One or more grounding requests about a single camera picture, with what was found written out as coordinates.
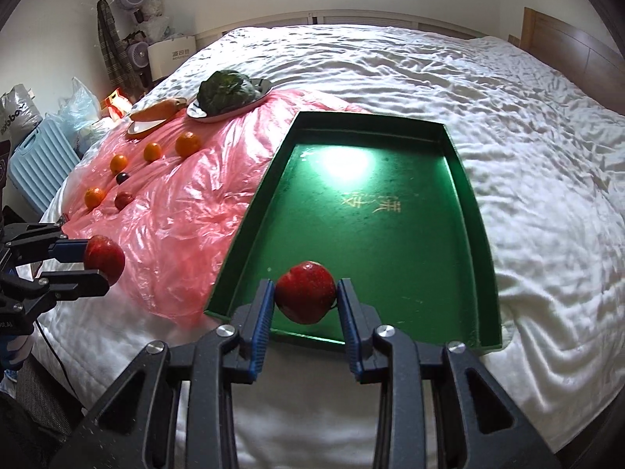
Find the red apple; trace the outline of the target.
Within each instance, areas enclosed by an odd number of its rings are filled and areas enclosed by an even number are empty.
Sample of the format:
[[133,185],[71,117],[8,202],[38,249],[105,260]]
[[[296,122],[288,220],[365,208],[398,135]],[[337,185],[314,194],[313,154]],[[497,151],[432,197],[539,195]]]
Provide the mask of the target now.
[[87,243],[83,263],[85,269],[101,272],[112,286],[124,272],[125,254],[111,238],[95,235]]
[[274,287],[273,300],[290,321],[313,325],[332,309],[336,300],[336,283],[326,267],[306,260],[279,278]]

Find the large front tangerine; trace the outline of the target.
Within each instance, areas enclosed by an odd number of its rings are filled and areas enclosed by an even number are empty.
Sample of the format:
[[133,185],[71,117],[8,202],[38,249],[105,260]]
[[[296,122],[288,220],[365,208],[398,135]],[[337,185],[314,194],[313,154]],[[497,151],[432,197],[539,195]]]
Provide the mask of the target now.
[[89,211],[96,209],[101,205],[105,198],[106,191],[102,188],[89,188],[84,195],[86,209],[89,209]]

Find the small red fruit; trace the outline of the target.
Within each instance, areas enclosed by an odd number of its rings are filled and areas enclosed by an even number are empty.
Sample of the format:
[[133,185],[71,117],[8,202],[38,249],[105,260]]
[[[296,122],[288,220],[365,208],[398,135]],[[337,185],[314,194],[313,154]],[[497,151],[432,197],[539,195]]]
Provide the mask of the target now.
[[119,194],[116,195],[116,198],[114,199],[114,206],[119,212],[121,212],[122,209],[125,209],[126,206],[128,206],[128,204],[133,201],[134,195],[132,195],[131,193],[119,192]]

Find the dark plum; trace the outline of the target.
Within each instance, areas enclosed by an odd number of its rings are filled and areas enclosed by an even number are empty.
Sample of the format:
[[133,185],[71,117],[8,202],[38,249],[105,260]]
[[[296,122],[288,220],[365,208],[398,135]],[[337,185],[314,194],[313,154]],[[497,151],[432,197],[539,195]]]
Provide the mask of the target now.
[[117,184],[122,184],[123,182],[125,182],[126,180],[129,179],[129,173],[119,173],[116,175],[116,183]]

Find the orange tangerine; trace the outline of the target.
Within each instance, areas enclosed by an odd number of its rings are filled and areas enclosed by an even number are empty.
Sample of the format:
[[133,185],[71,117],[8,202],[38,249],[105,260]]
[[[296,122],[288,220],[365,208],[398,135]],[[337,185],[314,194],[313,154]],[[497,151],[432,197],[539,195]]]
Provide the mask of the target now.
[[143,149],[143,159],[147,163],[153,163],[163,156],[163,151],[159,143],[149,142]]
[[123,154],[114,155],[109,162],[109,168],[111,170],[112,175],[116,176],[122,173],[123,170],[125,170],[125,168],[128,166],[128,163],[129,163],[129,160],[125,155]]
[[175,142],[176,154],[182,158],[189,158],[194,155],[202,146],[201,138],[192,131],[185,131],[179,134]]

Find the green tray box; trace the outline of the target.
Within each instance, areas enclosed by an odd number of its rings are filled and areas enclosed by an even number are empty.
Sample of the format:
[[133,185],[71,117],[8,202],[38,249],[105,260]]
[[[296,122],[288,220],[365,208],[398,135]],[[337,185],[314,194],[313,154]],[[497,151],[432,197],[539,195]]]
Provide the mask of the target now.
[[205,313],[226,320],[312,260],[412,339],[502,346],[491,247],[446,127],[301,112],[247,209]]

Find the silver printed bag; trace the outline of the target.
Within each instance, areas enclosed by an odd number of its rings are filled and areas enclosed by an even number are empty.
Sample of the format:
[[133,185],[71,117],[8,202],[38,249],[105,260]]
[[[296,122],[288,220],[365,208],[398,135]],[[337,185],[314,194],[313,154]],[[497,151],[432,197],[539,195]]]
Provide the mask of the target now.
[[41,121],[42,115],[24,84],[15,85],[1,95],[1,140],[9,140],[12,151]]

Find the pink plastic sheet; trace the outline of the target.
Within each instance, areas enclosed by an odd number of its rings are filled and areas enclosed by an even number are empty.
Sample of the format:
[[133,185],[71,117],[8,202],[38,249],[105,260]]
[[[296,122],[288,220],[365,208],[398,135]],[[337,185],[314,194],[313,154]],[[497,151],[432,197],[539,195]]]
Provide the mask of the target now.
[[[124,302],[193,326],[204,313],[221,264],[259,182],[301,111],[357,112],[359,106],[318,91],[273,91],[266,102],[230,121],[206,124],[179,112],[143,140],[129,140],[119,125],[68,176],[61,194],[64,231],[75,238],[105,235],[126,256],[116,284]],[[179,134],[192,131],[202,146],[189,158],[175,151]],[[160,144],[161,159],[147,163],[143,149]],[[129,179],[116,183],[109,168],[123,154]],[[89,211],[84,195],[102,188],[106,198]],[[119,192],[134,201],[119,212]]]

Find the orange carrot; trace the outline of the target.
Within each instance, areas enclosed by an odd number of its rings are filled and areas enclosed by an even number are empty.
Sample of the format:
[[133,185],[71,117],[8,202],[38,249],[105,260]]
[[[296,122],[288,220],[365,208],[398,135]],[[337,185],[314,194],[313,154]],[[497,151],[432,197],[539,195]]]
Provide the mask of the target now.
[[133,112],[129,117],[134,122],[153,122],[169,120],[181,109],[186,108],[185,98],[175,97],[159,100],[158,103]]

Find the plaid scarf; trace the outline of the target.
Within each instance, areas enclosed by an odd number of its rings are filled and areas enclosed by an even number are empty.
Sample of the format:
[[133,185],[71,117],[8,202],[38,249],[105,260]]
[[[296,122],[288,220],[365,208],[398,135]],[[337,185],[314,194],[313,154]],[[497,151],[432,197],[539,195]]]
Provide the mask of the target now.
[[97,37],[109,81],[114,88],[119,88],[130,100],[136,102],[144,92],[143,85],[138,73],[132,68],[106,0],[97,1],[96,14]]

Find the green leafy vegetable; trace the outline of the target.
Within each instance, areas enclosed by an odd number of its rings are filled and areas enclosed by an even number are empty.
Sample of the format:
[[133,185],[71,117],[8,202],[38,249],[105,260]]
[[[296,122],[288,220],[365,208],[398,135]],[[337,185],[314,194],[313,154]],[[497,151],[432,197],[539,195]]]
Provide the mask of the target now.
[[206,115],[214,116],[244,107],[260,97],[261,91],[248,75],[236,70],[221,70],[200,84],[196,100]]

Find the grey white plate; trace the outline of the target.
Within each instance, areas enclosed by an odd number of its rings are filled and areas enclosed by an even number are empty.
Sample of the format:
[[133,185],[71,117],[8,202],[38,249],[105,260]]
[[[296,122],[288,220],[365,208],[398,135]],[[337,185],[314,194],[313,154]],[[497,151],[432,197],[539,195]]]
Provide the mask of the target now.
[[256,87],[257,90],[259,90],[259,96],[256,97],[253,102],[250,102],[236,109],[219,113],[219,115],[208,115],[207,112],[203,111],[200,108],[199,104],[197,103],[196,97],[194,97],[193,100],[189,103],[189,106],[186,107],[186,115],[193,120],[207,124],[231,120],[236,118],[237,116],[244,115],[252,109],[255,109],[256,107],[264,104],[273,89],[273,82],[271,82],[269,79],[251,79],[251,82],[253,86]]

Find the white bed sheet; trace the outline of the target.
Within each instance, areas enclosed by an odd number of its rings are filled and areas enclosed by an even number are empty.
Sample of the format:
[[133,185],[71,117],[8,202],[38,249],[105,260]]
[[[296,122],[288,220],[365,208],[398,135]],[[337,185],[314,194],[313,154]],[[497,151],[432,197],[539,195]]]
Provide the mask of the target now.
[[[503,346],[487,368],[566,468],[624,463],[624,119],[505,41],[398,28],[242,28],[198,51],[147,97],[188,97],[239,69],[280,90],[444,124],[485,222]],[[35,359],[93,405],[147,342],[180,326],[123,300],[61,304]]]

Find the wooden headboard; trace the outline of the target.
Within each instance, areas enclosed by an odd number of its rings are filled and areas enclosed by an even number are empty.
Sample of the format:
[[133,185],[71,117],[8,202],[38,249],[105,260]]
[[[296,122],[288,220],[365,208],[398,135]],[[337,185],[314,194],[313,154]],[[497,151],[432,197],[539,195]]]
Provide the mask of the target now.
[[624,58],[586,32],[526,7],[519,37],[509,42],[561,72],[588,97],[624,114]]

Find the white slatted bed frame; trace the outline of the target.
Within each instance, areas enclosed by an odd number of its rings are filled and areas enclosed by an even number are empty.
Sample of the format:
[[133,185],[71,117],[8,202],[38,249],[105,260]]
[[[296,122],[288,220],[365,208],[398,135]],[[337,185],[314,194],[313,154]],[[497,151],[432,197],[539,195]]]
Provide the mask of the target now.
[[239,28],[278,28],[293,25],[373,25],[436,33],[460,39],[484,37],[485,34],[451,22],[403,13],[368,10],[313,10],[275,14],[224,24],[195,35],[196,47],[203,49]]

